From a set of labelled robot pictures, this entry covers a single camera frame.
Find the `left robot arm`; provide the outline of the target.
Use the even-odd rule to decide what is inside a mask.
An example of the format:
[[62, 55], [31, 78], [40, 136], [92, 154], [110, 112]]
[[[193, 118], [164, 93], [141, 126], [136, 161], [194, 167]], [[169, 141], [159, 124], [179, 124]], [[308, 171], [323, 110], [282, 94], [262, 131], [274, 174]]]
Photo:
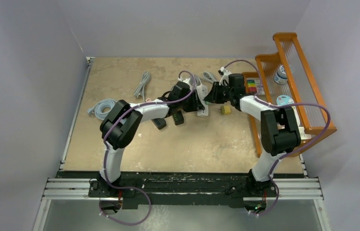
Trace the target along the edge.
[[132, 142], [142, 122], [173, 117], [175, 124], [182, 124], [181, 113], [197, 112], [198, 116], [208, 115], [204, 97], [208, 88], [202, 83], [193, 84], [187, 78], [178, 81], [171, 90], [153, 101], [128, 103], [118, 101], [100, 125], [105, 144], [105, 155], [100, 170], [101, 191], [108, 197], [118, 194], [122, 185], [121, 162], [125, 148]]

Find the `yellow plug adapter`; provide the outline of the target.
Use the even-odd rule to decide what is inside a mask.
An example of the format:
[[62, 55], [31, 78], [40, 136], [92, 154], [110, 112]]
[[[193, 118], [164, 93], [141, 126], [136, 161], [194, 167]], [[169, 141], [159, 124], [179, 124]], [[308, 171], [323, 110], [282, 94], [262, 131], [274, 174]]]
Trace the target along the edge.
[[222, 115], [229, 115], [231, 113], [231, 107], [229, 105], [222, 105], [220, 111]]

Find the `white power strip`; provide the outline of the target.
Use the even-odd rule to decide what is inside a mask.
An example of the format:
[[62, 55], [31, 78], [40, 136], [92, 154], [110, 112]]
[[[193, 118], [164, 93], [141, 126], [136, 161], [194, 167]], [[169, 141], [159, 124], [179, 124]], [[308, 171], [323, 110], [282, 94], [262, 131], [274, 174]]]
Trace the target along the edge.
[[208, 95], [208, 88], [206, 85], [204, 85], [202, 82], [199, 82], [199, 84], [196, 86], [196, 91], [198, 93], [198, 96], [200, 97], [201, 102], [206, 107], [203, 111], [197, 111], [197, 116], [199, 117], [205, 117], [209, 115], [209, 108], [208, 105], [205, 104], [204, 98]]

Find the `black aluminium robot base frame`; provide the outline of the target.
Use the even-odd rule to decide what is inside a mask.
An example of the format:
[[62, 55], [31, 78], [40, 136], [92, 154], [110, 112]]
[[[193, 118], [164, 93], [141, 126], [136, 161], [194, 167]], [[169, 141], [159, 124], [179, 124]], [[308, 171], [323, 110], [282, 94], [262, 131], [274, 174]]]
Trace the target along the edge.
[[137, 209], [140, 205], [225, 205], [263, 211], [275, 199], [315, 200], [323, 193], [317, 178], [278, 174], [268, 186], [249, 189], [246, 173], [123, 172], [114, 189], [96, 172], [59, 172], [48, 179], [47, 200], [90, 200], [102, 208]]

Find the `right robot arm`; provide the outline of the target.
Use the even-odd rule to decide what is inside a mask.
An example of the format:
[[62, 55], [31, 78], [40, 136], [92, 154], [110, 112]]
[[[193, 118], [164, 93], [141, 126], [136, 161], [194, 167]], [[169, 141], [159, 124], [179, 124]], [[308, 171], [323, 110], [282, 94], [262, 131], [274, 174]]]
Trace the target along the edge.
[[281, 162], [283, 155], [301, 143], [296, 116], [292, 107], [278, 108], [245, 91], [244, 76], [229, 74], [227, 79], [214, 82], [205, 101], [229, 102], [235, 109], [260, 121], [260, 138], [264, 153], [249, 171], [247, 192], [257, 196], [265, 190]]

